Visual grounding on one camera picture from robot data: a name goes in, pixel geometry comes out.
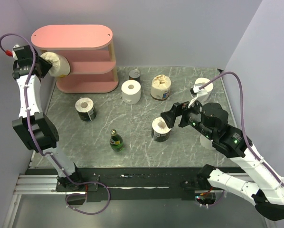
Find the beige paper roll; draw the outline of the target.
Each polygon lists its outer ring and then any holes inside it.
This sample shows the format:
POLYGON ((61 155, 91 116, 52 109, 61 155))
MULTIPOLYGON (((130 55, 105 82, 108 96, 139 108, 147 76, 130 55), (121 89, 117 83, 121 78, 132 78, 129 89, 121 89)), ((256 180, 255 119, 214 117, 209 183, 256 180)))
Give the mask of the beige paper roll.
POLYGON ((151 83, 151 96, 156 100, 166 100, 170 94, 170 88, 170 78, 165 75, 157 75, 151 83))

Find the white roll under right arm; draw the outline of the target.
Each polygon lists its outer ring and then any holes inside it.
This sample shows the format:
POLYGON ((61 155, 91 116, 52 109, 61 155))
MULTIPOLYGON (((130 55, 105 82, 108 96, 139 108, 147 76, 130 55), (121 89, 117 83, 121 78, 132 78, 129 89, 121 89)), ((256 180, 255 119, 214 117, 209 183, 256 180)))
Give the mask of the white roll under right arm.
POLYGON ((200 140, 201 145, 204 148, 211 150, 211 151, 215 150, 215 148, 212 146, 212 142, 213 142, 212 140, 209 140, 208 138, 206 138, 203 135, 200 136, 199 140, 200 140))

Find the black label roll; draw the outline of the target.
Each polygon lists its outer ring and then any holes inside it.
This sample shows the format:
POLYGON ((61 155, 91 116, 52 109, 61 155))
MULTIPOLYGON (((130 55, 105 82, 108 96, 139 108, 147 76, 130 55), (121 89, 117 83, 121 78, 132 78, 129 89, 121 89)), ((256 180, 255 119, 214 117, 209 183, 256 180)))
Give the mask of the black label roll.
POLYGON ((151 124, 151 137, 156 142, 167 141, 170 137, 171 128, 168 128, 164 119, 158 117, 151 124))
POLYGON ((92 99, 88 97, 82 97, 76 101, 75 109, 84 122, 92 122, 97 115, 95 105, 92 99))

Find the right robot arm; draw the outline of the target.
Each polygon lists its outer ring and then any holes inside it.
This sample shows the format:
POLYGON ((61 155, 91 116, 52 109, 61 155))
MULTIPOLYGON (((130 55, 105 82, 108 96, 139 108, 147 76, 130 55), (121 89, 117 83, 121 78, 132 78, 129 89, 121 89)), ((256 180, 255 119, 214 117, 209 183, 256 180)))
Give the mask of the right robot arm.
POLYGON ((240 129, 228 124, 228 112, 220 104, 174 103, 169 111, 161 113, 168 128, 174 126, 178 116, 181 117, 179 127, 193 127, 252 179, 252 182, 244 181, 206 164, 197 173, 202 189, 223 189, 250 202, 269 220, 284 219, 284 179, 265 162, 251 140, 244 139, 240 129))

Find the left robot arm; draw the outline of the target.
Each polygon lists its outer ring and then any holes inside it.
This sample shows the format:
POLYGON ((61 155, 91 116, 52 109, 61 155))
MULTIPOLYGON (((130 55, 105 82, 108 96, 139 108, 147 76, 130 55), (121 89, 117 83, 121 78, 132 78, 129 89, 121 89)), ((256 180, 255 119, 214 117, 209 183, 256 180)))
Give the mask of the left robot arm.
POLYGON ((40 101, 41 79, 52 64, 40 57, 29 45, 15 45, 13 78, 20 92, 20 112, 12 127, 29 150, 48 159, 57 171, 57 182, 66 190, 83 188, 84 178, 77 166, 59 148, 56 127, 42 111, 40 101))

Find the beige roll yellow label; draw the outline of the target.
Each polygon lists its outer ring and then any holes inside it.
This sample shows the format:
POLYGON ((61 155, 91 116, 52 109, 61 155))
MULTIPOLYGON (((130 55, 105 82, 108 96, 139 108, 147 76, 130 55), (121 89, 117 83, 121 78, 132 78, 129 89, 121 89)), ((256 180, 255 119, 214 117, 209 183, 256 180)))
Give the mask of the beige roll yellow label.
POLYGON ((49 69, 48 72, 52 77, 69 75, 70 64, 64 56, 54 52, 45 52, 41 54, 40 57, 51 63, 52 67, 49 69))

